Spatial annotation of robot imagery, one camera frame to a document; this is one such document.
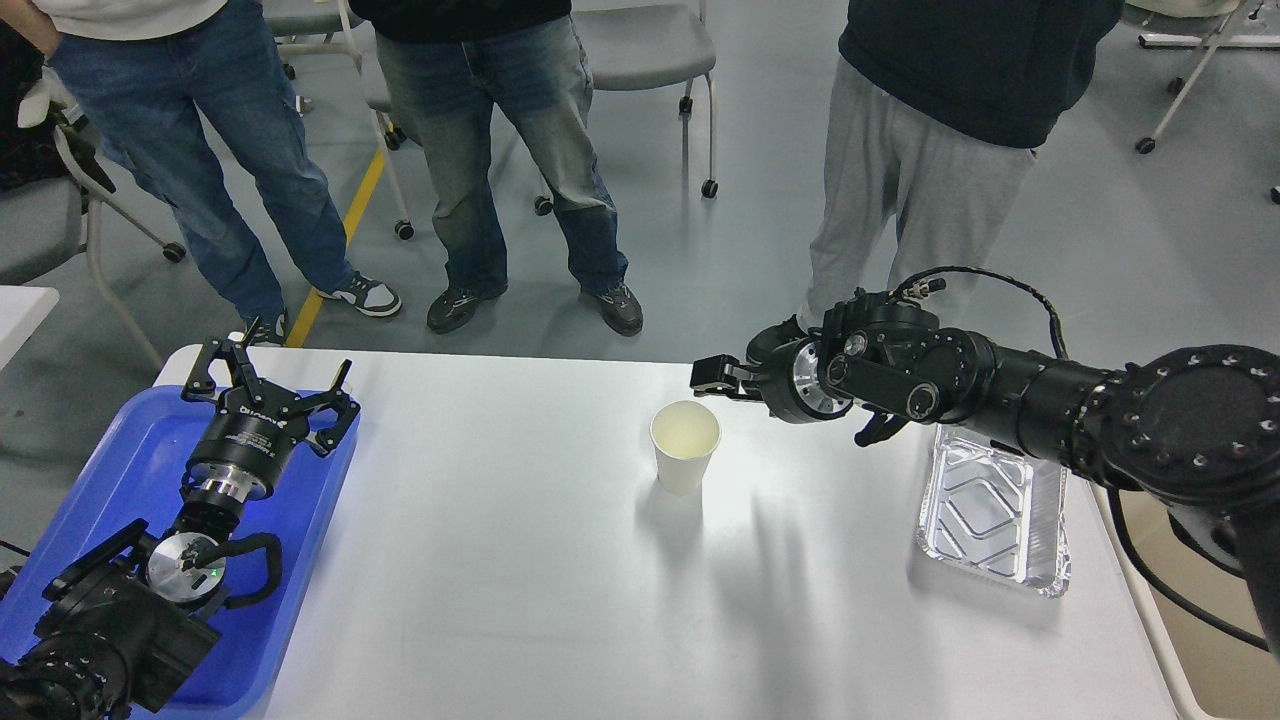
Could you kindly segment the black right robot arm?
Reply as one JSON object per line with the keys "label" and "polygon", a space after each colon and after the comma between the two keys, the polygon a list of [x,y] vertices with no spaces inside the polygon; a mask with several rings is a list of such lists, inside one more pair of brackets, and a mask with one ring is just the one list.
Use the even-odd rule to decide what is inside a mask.
{"label": "black right robot arm", "polygon": [[762,359],[722,354],[695,361],[690,388],[763,402],[792,424],[868,409],[870,420],[855,437],[861,447],[910,421],[964,427],[1105,488],[1124,550],[1132,543],[1117,496],[1146,492],[1167,509],[1178,538],[1245,582],[1261,632],[1210,615],[1142,561],[1137,571],[1203,623],[1276,653],[1277,356],[1210,345],[1096,369],[1068,356],[1051,302],[1044,310],[1053,354],[1044,355],[941,325],[922,302],[943,288],[945,269],[937,266],[888,292],[858,290],[818,328]]}

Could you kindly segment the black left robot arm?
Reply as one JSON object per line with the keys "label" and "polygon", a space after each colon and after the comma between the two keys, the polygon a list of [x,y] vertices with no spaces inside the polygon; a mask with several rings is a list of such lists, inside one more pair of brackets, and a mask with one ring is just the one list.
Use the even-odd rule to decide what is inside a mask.
{"label": "black left robot arm", "polygon": [[346,389],[210,340],[132,398],[3,600],[5,719],[233,719],[298,616],[355,451]]}

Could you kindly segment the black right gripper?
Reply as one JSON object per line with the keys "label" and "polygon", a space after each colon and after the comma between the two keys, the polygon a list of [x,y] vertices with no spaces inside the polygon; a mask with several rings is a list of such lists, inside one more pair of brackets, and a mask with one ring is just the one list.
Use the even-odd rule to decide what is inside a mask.
{"label": "black right gripper", "polygon": [[703,357],[692,364],[690,389],[698,397],[764,401],[772,416],[791,424],[837,420],[849,414],[852,402],[822,386],[819,347],[818,340],[796,340],[769,351],[758,364],[732,355]]}

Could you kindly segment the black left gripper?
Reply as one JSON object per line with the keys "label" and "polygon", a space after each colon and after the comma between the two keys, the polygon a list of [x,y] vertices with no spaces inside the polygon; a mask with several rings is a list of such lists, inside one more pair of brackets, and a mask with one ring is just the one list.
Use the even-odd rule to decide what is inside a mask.
{"label": "black left gripper", "polygon": [[[280,388],[262,392],[247,347],[246,341],[230,338],[214,338],[201,347],[180,398],[216,406],[186,470],[200,489],[233,498],[266,498],[274,493],[298,442],[303,441],[319,457],[329,456],[357,420],[361,406],[344,389],[349,359],[339,365],[328,389],[301,397]],[[230,384],[223,391],[211,374],[218,361],[230,374]],[[333,424],[315,430],[311,418],[326,411],[335,414]]]}

